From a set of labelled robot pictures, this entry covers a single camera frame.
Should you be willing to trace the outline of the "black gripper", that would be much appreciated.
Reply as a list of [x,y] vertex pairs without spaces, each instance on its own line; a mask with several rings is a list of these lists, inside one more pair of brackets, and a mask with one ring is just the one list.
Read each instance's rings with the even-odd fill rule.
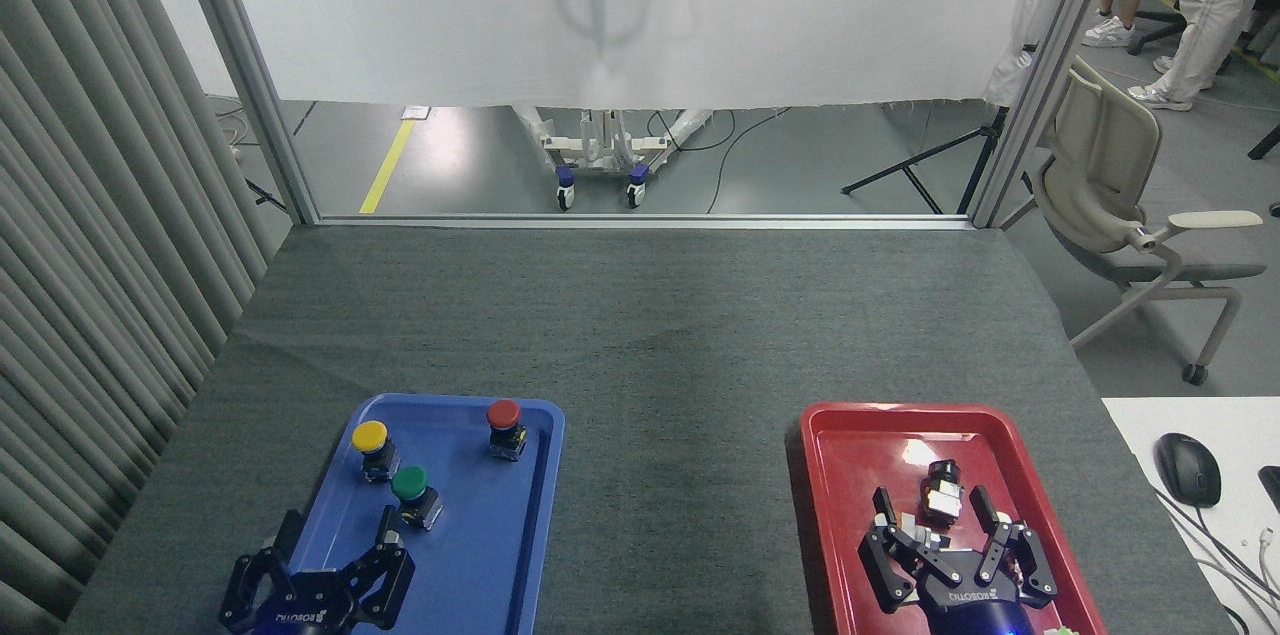
[[[374,544],[337,571],[293,574],[288,565],[305,526],[298,510],[288,510],[276,535],[233,566],[219,611],[228,632],[349,634],[371,623],[393,629],[399,618],[415,562],[403,545],[397,524],[399,511],[385,506]],[[271,584],[266,598],[255,599],[262,579]]]
[[[931,634],[1024,634],[1027,612],[1043,609],[1059,594],[1039,535],[1024,520],[997,511],[988,490],[970,490],[970,504],[987,542],[980,556],[954,556],[963,580],[919,527],[904,527],[884,486],[870,497],[876,516],[860,544],[860,559],[882,612],[895,613],[916,591]],[[1014,575],[1004,565],[1009,557]]]

